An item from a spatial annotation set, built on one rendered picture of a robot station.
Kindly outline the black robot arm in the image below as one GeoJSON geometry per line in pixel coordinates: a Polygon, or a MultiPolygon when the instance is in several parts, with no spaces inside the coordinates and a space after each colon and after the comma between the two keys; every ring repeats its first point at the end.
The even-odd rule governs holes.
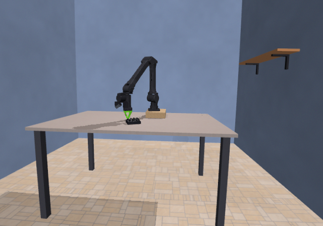
{"type": "Polygon", "coordinates": [[[140,79],[146,68],[149,66],[149,79],[150,79],[150,89],[147,96],[147,101],[150,101],[150,108],[148,111],[160,111],[158,108],[159,96],[156,92],[156,63],[157,60],[152,56],[146,56],[142,59],[141,65],[136,70],[131,79],[123,86],[123,93],[118,93],[115,101],[115,108],[121,107],[123,103],[123,108],[128,108],[128,102],[131,101],[131,95],[133,94],[134,87],[137,81],[140,79]],[[125,102],[126,101],[126,102],[125,102]]]}

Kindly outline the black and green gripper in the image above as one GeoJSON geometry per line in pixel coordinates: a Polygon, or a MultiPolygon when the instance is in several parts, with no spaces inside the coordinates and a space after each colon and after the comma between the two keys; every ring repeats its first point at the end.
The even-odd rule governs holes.
{"type": "Polygon", "coordinates": [[[125,116],[127,119],[129,119],[131,113],[132,113],[132,107],[131,107],[131,101],[128,102],[128,108],[123,108],[123,111],[125,113],[125,116]],[[129,115],[127,116],[127,112],[129,112],[129,115]]]}

